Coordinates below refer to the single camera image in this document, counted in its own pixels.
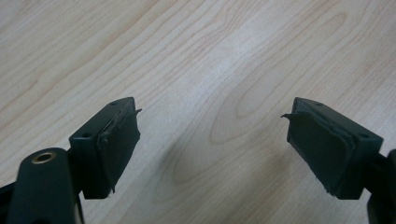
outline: light wood tabletop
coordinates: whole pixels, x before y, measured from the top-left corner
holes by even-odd
[[[368,223],[286,140],[294,97],[396,148],[396,1],[0,2],[0,186],[107,103],[143,111],[87,223]]]

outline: wood grain pattern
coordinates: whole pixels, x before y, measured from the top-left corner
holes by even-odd
[[[296,96],[396,148],[396,1],[0,2],[0,185],[108,102],[142,137],[87,223],[367,223],[286,142]]]

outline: wood grain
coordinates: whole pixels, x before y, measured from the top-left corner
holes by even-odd
[[[396,147],[396,1],[0,2],[0,185],[133,96],[142,133],[87,223],[367,223],[286,142],[296,96]]]

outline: wooden surface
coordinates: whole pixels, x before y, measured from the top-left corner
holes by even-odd
[[[287,143],[296,96],[396,147],[396,1],[0,3],[0,185],[133,96],[142,133],[87,223],[367,223]]]

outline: wooden table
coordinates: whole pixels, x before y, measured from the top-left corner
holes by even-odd
[[[0,3],[0,185],[133,96],[142,133],[87,223],[367,223],[287,143],[294,97],[396,147],[396,1]]]

